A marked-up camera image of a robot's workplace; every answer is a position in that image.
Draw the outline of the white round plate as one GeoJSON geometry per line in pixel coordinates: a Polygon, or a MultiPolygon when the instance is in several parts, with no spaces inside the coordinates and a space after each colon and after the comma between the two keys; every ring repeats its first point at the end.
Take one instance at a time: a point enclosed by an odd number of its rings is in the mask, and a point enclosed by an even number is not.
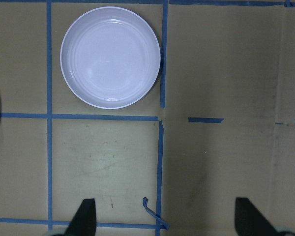
{"type": "Polygon", "coordinates": [[[121,7],[90,10],[68,28],[60,67],[70,90],[85,103],[120,109],[141,100],[153,87],[161,53],[151,26],[121,7]]]}

